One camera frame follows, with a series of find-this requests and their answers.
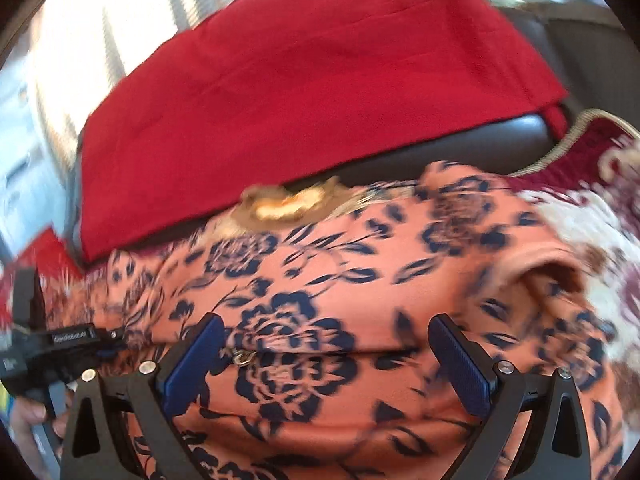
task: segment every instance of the black gripper frame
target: black gripper frame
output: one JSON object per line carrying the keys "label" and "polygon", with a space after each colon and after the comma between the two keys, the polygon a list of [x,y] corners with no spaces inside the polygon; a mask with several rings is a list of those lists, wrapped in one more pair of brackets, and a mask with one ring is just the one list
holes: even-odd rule
{"label": "black gripper frame", "polygon": [[591,461],[584,415],[567,370],[523,374],[495,363],[446,314],[429,324],[428,338],[463,406],[482,420],[442,480],[486,480],[521,412],[531,412],[507,480],[589,480]]}
{"label": "black gripper frame", "polygon": [[52,480],[60,477],[62,440],[53,420],[66,411],[65,384],[83,370],[100,365],[122,347],[124,331],[92,323],[47,330],[40,275],[35,267],[18,269],[13,290],[11,345],[0,351],[0,381],[14,397],[28,397],[47,410],[47,420],[33,427]]}
{"label": "black gripper frame", "polygon": [[[187,381],[180,377],[180,388],[177,388],[177,394],[172,394],[174,400],[169,408],[165,395],[165,385],[174,377],[178,366],[199,359],[193,353],[200,353],[202,349],[197,348],[194,342],[203,338],[219,339],[214,349],[219,352],[224,343],[224,325],[219,316],[203,316],[188,337],[176,343],[155,369],[149,371],[152,366],[143,367],[143,371],[148,373],[142,373],[138,368],[126,376],[101,377],[96,373],[93,378],[89,374],[89,381],[79,380],[66,428],[60,478],[145,479],[126,427],[126,413],[133,413],[166,480],[209,479],[200,463],[193,459],[170,419],[183,413],[195,399],[197,385],[204,380],[206,372],[194,375],[187,371],[191,374]],[[182,371],[189,368],[189,365],[183,367]],[[180,397],[178,407],[175,397]]]}

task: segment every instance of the red cloth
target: red cloth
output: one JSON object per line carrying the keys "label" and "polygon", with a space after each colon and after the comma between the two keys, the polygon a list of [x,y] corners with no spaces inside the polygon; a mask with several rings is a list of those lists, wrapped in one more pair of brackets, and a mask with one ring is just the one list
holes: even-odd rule
{"label": "red cloth", "polygon": [[89,117],[85,257],[252,184],[480,124],[539,110],[560,137],[565,96],[484,0],[236,0],[160,46]]}

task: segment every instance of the floral fabric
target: floral fabric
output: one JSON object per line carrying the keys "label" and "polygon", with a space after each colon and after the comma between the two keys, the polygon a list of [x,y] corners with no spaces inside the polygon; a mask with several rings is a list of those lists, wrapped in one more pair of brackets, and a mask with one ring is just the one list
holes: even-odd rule
{"label": "floral fabric", "polygon": [[[226,349],[174,419],[212,478],[439,479],[479,423],[428,347],[429,320],[447,312],[495,359],[571,368],[593,477],[610,478],[621,410],[572,250],[504,180],[473,168],[438,162],[396,187],[410,192],[382,200],[395,187],[372,186],[372,202],[292,230],[221,240],[213,219],[158,256],[113,254],[91,284],[104,299],[89,314],[129,337],[131,352],[110,371],[160,358],[215,312]],[[238,351],[255,354],[239,366]],[[133,422],[130,432],[147,474],[161,479]]]}
{"label": "floral fabric", "polygon": [[574,129],[562,156],[507,182],[587,263],[584,294],[606,333],[626,458],[640,441],[640,133],[602,110]]}

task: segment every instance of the finger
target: finger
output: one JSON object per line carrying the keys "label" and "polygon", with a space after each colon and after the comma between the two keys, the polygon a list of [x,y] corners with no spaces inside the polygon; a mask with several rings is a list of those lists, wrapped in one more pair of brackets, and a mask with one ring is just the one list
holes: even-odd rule
{"label": "finger", "polygon": [[47,469],[31,432],[32,425],[46,418],[44,406],[29,399],[18,398],[11,411],[9,424],[14,431],[15,445],[33,473],[40,479],[47,477]]}
{"label": "finger", "polygon": [[53,421],[53,431],[60,438],[65,437],[66,423],[69,420],[69,412],[65,412]]}
{"label": "finger", "polygon": [[42,424],[47,419],[47,410],[43,404],[35,400],[18,397],[15,399],[11,415],[14,431],[22,428],[30,428],[31,431],[31,426]]}
{"label": "finger", "polygon": [[71,408],[71,405],[74,403],[74,395],[75,393],[72,390],[67,389],[65,392],[65,406]]}

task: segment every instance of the metal screw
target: metal screw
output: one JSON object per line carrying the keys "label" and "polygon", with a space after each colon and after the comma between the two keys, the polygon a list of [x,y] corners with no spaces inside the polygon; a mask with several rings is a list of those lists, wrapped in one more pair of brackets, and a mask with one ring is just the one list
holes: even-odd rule
{"label": "metal screw", "polygon": [[143,375],[147,375],[150,374],[151,372],[153,372],[156,369],[156,363],[153,361],[145,361],[143,362],[140,367],[138,368],[138,370],[140,371],[141,374]]}
{"label": "metal screw", "polygon": [[558,375],[563,379],[571,379],[571,371],[567,368],[558,368]]}
{"label": "metal screw", "polygon": [[85,383],[88,383],[89,381],[93,381],[95,379],[96,376],[96,372],[93,368],[89,368],[88,370],[85,370],[84,372],[82,372],[82,380]]}
{"label": "metal screw", "polygon": [[495,367],[499,372],[507,375],[513,374],[513,371],[516,369],[516,367],[513,366],[513,363],[509,361],[500,361],[497,365],[495,365]]}

